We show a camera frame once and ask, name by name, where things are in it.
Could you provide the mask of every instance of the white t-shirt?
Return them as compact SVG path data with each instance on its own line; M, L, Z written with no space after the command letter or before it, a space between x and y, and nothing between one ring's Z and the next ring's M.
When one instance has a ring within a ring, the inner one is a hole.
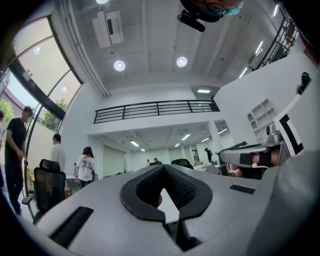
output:
M60 172L64 172L65 171L66 152L65 152L64 148L60 144L53 145L52 150L51 150L50 160L59 163Z
M78 170L78 178L84 182L92 181L92 171L95 170L94 159L92 157L86 157L82 155L79 157L76 166Z

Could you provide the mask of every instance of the tree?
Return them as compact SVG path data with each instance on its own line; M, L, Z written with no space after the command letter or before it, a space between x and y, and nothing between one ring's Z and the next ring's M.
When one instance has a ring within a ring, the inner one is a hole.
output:
M57 104L61 109L63 109L64 111L67 109L68 105L65 102L65 99L62 98L61 100L57 100L55 102L55 104ZM48 110L44 111L44 119L42 120L42 124L49 128L52 129L56 124L56 117L51 114Z
M4 114L4 121L9 123L11 119L15 117L13 105L10 101L5 100L4 98L0 100L0 110Z

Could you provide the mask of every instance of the balcony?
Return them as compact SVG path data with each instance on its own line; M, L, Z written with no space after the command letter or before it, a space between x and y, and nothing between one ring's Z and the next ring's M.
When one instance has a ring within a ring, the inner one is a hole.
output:
M219 111L214 100L152 101L98 109L95 111L94 124L153 116Z

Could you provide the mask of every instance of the woman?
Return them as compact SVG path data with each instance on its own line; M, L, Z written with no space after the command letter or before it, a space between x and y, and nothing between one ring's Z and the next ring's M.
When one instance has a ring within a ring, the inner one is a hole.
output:
M82 155L79 157L76 163L76 177L81 181L81 188L89 185L94 179L95 173L94 154L91 147L84 148Z

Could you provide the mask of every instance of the ceiling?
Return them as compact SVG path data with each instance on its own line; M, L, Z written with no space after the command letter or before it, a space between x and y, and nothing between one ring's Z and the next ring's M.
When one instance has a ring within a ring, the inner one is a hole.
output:
M143 80L161 84L162 79L188 78L194 86L220 87L240 76L261 40L267 50L274 38L265 17L257 13L256 0L245 1L238 15L204 22L203 33L177 20L183 10L179 0L109 0L104 5L72 0L72 4L85 49L108 91L141 85ZM99 9L120 11L124 42L99 48L92 24ZM176 65L181 56L188 59L183 68ZM257 56L252 65L262 57ZM125 62L123 72L114 69L116 60Z

